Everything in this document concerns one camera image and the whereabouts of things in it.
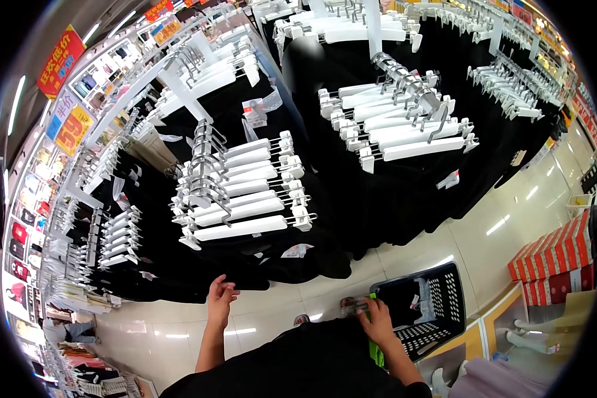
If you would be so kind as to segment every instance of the tiled floor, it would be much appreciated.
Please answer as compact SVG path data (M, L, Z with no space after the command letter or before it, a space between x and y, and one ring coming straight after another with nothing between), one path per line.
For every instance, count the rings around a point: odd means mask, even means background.
M296 315L335 318L341 298L448 260L459 266L467 314L485 306L510 282L506 264L515 253L568 221L566 202L571 192L581 193L578 181L591 154L578 129L573 124L562 145L489 192L463 219L448 220L433 234L423 232L407 246L370 250L352 263L346 280L319 276L300 285L272 283L268 291L243 291L232 304L226 357L272 340L292 326ZM97 319L103 341L98 354L152 379L161 392L193 372L207 313L199 304L130 302Z

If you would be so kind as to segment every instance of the person's hand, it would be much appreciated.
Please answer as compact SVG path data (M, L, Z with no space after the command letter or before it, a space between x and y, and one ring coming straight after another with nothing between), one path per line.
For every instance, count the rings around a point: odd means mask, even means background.
M217 277L210 284L208 293L208 326L219 327L221 330L228 325L230 303L237 299L241 291L235 291L235 284L223 282L225 274Z
M372 339L374 343L378 344L381 349L388 345L392 340L397 339L393 334L393 327L391 326L391 317L389 316L389 308L379 299L365 298L365 302L369 307L369 314L372 317L370 321L362 309L356 311L360 324L363 325L367 337Z

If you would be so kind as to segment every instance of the black plastic basket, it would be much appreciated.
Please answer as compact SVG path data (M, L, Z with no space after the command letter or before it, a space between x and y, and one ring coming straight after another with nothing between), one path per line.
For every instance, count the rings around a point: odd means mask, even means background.
M414 325L412 320L417 317L410 306L414 295L420 294L419 285L414 282L416 278L426 279L430 284L436 319ZM375 283L370 292L389 307L394 334L414 362L420 361L466 330L462 283L455 262Z

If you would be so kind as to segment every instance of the red t-shirt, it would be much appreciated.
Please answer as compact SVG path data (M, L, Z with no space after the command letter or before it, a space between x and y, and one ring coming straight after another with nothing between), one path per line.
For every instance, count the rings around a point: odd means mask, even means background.
M11 230L11 234L14 238L18 240L18 242L24 244L27 242L27 229L17 222L13 223L13 229Z
M16 275L18 279L26 282L27 277L29 276L29 268L25 267L20 261L17 260L14 260L11 266L13 268L13 274Z

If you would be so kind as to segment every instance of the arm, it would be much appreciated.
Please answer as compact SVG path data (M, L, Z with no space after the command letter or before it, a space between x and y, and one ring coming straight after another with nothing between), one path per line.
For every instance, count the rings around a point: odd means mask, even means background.
M389 374L391 376L400 379L405 386L417 381L425 382L396 336L391 341L378 346L389 364Z
M201 349L195 372L205 372L225 361L223 354L223 330L228 325L230 303L237 299L240 291L234 290L234 283L223 282L221 275L210 285L208 293L208 323L201 339Z
M204 337L201 339L201 349L195 373L213 369L225 361L223 354L223 328L219 325L206 325Z
M400 340L393 334L389 308L378 299L365 298L365 301L372 320L370 321L361 309L357 311L358 320L363 325L367 336L380 347L389 365L390 375L400 379L405 386L417 381L424 383L420 372L411 362Z

